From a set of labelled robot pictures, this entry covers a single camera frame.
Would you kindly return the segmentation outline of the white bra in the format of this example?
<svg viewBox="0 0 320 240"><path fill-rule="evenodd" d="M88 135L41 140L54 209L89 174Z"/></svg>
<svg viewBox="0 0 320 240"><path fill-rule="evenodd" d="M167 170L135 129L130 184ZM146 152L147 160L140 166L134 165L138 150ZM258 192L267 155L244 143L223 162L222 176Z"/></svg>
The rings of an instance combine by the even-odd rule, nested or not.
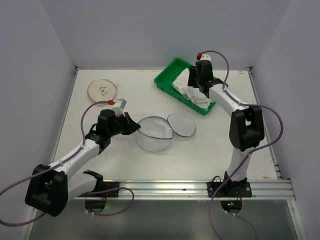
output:
<svg viewBox="0 0 320 240"><path fill-rule="evenodd" d="M185 68L172 82L173 88L177 90L181 95L187 94L187 90L189 88L188 86L189 76L190 76L190 70L188 68Z"/></svg>
<svg viewBox="0 0 320 240"><path fill-rule="evenodd" d="M207 110L209 106L214 102L210 98L206 97L198 88L187 86L185 89L185 97L193 104L201 109Z"/></svg>

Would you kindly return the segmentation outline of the white mesh laundry bag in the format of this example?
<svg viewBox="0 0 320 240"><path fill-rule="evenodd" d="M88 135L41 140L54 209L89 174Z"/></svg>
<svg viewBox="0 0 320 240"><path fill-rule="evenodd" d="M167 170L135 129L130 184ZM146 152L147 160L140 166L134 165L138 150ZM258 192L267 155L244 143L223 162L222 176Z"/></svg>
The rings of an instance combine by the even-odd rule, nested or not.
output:
<svg viewBox="0 0 320 240"><path fill-rule="evenodd" d="M147 116L138 124L136 141L145 151L158 153L165 150L174 137L190 138L196 133L194 120L185 113L174 112L166 118Z"/></svg>

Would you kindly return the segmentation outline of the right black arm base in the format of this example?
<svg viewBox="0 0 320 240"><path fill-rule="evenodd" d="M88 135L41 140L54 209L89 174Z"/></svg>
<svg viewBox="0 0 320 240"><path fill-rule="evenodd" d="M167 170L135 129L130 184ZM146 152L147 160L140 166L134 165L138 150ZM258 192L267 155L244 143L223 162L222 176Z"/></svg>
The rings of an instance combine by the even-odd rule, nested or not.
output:
<svg viewBox="0 0 320 240"><path fill-rule="evenodd" d="M227 178L229 175L224 173L223 180L219 176L215 176L211 181L206 183L208 197L211 198L214 192L225 182L215 195L217 198L233 198L233 200L221 200L221 207L233 214L238 214L243 207L243 198L251 198L253 196L251 185L245 177L240 181L232 181Z"/></svg>

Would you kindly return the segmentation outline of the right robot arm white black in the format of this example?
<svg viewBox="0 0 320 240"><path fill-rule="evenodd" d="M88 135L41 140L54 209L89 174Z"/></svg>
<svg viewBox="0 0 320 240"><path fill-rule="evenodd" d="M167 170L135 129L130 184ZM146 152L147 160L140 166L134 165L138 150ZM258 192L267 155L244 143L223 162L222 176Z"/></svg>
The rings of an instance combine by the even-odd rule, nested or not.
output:
<svg viewBox="0 0 320 240"><path fill-rule="evenodd" d="M197 60L190 67L188 86L198 88L207 98L217 103L230 117L229 140L233 146L230 165L222 182L209 184L210 197L235 198L245 191L247 170L253 151L265 138L263 113L260 107L241 105L241 100L227 92L224 83L214 78L212 63Z"/></svg>

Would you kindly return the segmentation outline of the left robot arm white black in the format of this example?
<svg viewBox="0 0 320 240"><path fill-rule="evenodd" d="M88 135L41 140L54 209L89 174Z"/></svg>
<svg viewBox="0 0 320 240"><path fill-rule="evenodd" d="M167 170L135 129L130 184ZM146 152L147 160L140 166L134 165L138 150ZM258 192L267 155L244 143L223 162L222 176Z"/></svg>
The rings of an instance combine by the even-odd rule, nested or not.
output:
<svg viewBox="0 0 320 240"><path fill-rule="evenodd" d="M34 168L24 202L56 217L78 196L105 196L108 189L101 174L86 170L78 178L73 176L100 155L110 145L112 137L131 135L140 127L127 112L116 114L111 109L102 110L78 147L49 165L39 164Z"/></svg>

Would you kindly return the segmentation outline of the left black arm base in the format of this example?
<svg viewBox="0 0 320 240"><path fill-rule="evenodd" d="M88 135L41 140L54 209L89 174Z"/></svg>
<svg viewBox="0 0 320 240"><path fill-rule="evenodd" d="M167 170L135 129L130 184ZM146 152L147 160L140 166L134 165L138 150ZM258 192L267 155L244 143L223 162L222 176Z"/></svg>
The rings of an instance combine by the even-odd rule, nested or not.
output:
<svg viewBox="0 0 320 240"><path fill-rule="evenodd" d="M94 194L86 193L86 194L83 194L82 196L100 198L100 200L85 200L84 202L85 209L90 213L101 213L107 205L107 198L108 197L117 198L119 195L119 190L113 190L113 191L104 192L104 193L96 193L96 192L102 192L102 191L118 188L120 186L120 183L118 181L104 182L104 177L101 174L91 170L86 170L83 173L94 177L96 179L96 184L94 186L94 189L91 191Z"/></svg>

